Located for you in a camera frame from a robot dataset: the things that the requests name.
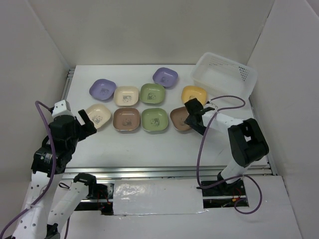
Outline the yellow panda plate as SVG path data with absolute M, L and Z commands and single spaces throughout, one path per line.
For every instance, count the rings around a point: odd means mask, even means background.
M 181 93 L 181 100 L 184 104 L 189 100 L 197 99 L 202 105 L 205 105 L 206 98 L 206 90 L 197 86 L 185 86 Z

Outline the green panda plate front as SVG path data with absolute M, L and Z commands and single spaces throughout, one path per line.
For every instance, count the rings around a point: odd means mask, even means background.
M 162 108 L 148 108 L 141 114 L 141 123 L 147 132 L 160 132 L 168 127 L 168 115 Z

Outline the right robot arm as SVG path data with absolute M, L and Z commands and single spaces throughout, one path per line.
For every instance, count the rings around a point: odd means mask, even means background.
M 222 195 L 230 194 L 234 187 L 237 187 L 241 177 L 243 177 L 251 164 L 259 161 L 269 153 L 269 146 L 255 119 L 238 119 L 222 113 L 226 110 L 240 109 L 246 105 L 246 102 L 240 97 L 232 96 L 232 98 L 238 99 L 242 104 L 219 108 L 213 103 L 215 99 L 211 99 L 203 105 L 196 98 L 184 104 L 188 112 L 188 117 L 184 122 L 202 135 L 196 162 L 198 187 L 201 190 L 216 188 L 216 191 Z M 210 129 L 228 136 L 232 159 L 218 173 L 217 182 L 211 185 L 204 185 L 199 176 L 200 160 Z

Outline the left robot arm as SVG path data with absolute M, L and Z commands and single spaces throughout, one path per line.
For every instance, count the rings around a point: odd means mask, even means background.
M 69 110 L 45 123 L 48 136 L 33 156 L 30 188 L 25 208 L 18 214 L 13 239 L 58 239 L 70 216 L 85 199 L 109 199 L 109 187 L 95 176 L 77 174 L 56 206 L 53 199 L 77 143 L 97 132 L 87 113 L 80 110 L 81 124 Z

